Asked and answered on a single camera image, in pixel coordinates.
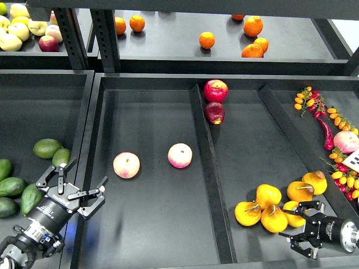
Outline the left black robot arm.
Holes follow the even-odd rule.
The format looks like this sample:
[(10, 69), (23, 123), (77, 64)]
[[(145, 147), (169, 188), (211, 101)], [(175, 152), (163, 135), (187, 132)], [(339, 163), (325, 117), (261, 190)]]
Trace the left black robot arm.
[(67, 181), (76, 159), (51, 165), (35, 183), (44, 197), (29, 211), (26, 228), (13, 226), (15, 235), (1, 242), (1, 268), (32, 268), (35, 261), (60, 253), (65, 246), (60, 231), (74, 214), (89, 220), (105, 203), (108, 177), (91, 190), (82, 191)]

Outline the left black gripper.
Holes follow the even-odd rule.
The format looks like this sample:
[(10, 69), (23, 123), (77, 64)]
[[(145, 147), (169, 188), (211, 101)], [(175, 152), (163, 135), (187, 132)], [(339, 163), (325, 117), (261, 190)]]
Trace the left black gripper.
[[(67, 173), (77, 164), (73, 158), (66, 165), (51, 165), (35, 183), (44, 197), (27, 213), (33, 223), (38, 222), (52, 234), (58, 234), (75, 212), (89, 220), (105, 203), (105, 185), (108, 177), (91, 190), (82, 191), (67, 181)], [(95, 201), (81, 206), (80, 201)]]

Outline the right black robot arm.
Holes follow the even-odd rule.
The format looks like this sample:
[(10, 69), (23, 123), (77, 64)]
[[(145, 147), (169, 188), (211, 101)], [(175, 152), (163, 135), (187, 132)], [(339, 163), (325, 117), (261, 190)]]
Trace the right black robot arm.
[(324, 214), (324, 208), (320, 201), (305, 201), (292, 210), (284, 210), (284, 213), (299, 216), (306, 222), (301, 233), (279, 235), (287, 238), (291, 250), (309, 259), (316, 259), (322, 248), (353, 253), (358, 248), (357, 226), (350, 219)]

